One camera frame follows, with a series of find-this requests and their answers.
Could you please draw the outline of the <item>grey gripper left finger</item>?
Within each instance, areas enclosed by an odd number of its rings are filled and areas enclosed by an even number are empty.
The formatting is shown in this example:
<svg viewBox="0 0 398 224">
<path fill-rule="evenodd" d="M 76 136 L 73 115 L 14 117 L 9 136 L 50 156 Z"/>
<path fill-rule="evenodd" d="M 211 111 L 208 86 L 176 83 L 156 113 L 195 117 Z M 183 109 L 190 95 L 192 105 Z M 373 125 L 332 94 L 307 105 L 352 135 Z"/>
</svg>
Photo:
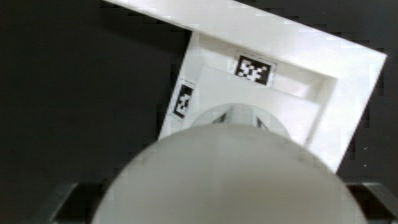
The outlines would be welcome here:
<svg viewBox="0 0 398 224">
<path fill-rule="evenodd" d="M 44 224 L 90 224 L 103 196 L 103 184 L 62 184 L 44 203 Z"/>
</svg>

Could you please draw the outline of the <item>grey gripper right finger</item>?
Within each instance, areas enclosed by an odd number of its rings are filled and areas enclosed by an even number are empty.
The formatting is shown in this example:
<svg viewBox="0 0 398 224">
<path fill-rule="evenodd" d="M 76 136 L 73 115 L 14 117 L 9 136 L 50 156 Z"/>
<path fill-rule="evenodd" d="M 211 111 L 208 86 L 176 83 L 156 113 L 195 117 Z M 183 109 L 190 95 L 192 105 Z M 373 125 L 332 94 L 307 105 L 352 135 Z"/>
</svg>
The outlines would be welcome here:
<svg viewBox="0 0 398 224">
<path fill-rule="evenodd" d="M 398 197 L 376 182 L 350 183 L 348 190 L 368 224 L 398 224 Z"/>
</svg>

